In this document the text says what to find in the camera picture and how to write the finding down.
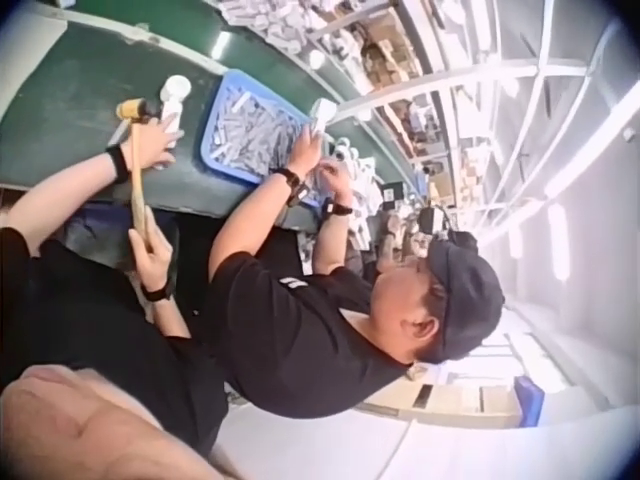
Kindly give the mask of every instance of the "hammer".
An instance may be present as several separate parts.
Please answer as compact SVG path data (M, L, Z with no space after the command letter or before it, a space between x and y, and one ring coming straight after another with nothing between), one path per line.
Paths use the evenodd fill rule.
M142 193L142 172L138 159L138 129L137 124L152 114L144 98L136 98L122 102L116 108L116 115L122 120L118 130L119 137L131 124L131 213L133 214L133 228L137 230L145 244L147 240L147 227L144 214L144 195Z

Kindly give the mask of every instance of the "black baseball cap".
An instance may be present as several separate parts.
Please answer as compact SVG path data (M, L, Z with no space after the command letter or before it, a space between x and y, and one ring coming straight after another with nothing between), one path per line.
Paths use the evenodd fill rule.
M473 249L450 240L429 244L429 270L447 292L441 341L429 360L440 363L464 357L498 326L504 295L491 265Z

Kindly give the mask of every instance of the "blue plastic crate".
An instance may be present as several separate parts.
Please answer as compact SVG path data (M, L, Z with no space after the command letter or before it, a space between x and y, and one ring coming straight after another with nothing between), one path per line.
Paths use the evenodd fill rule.
M233 90L243 90L250 92L253 96L270 101L280 107L284 112L290 115L294 120L300 122L301 125L309 123L310 119L307 115L303 114L296 107L284 100L282 97L271 91L269 88L262 85L253 77L241 72L240 70L229 70L220 83L216 98L211 107L207 125L204 130L202 142L200 145L200 156L202 162L211 170L216 173L227 175L234 180L237 180L246 185L257 186L262 183L263 178L240 168L231 167L221 163L217 158L212 158L211 152L214 151L214 133L216 124L221 114L221 109L228 99L229 93ZM320 200L314 200L313 198L305 198L302 203L311 207L319 208L321 205Z

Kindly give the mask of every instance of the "hand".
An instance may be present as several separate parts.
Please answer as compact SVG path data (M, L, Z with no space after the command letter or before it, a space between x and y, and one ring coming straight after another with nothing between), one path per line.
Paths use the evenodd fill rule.
M351 190L351 177L347 167L342 162L325 159L318 166L318 174L324 181L327 188L335 193L335 201L345 207L345 203L351 203L353 191Z
M300 136L293 144L288 168L300 177L300 180L307 178L322 157L322 135L315 135L311 138L309 126L305 125L300 132Z
M136 230L129 230L129 240L136 259L136 269L138 270L140 282L142 282L147 291L155 292L164 288L167 284L173 247L162 234L149 207L145 208L145 221L149 250L147 250L144 240Z
M398 215L392 214L389 216L389 219L387 220L387 230L389 230L394 235L398 235L401 226L402 219Z
M166 149L171 142L183 137L184 132L167 133L166 130L176 118L177 114L169 115L163 122L152 118L147 124L136 124L136 142L138 150L138 163L142 170L154 165L166 165L176 161ZM131 135L121 145L127 169L131 171L132 142Z

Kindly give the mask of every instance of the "person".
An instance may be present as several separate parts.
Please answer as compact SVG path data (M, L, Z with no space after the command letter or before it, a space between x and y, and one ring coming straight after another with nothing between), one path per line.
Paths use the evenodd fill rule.
M173 161L171 120L139 126L142 168ZM204 457L228 408L224 374L166 291L171 245L153 213L148 249L129 236L155 326L123 272L49 239L128 178L130 151L127 140L44 180L0 230L1 456L17 478L222 478Z
M495 329L503 304L491 267L451 242L431 242L428 258L384 272L373 288L346 269L353 194L341 165L321 161L320 146L305 128L287 170L271 174L228 218L192 322L240 395L291 418L336 414L416 361L467 354ZM276 278L255 255L314 169L334 192L334 208L318 233L313 274Z

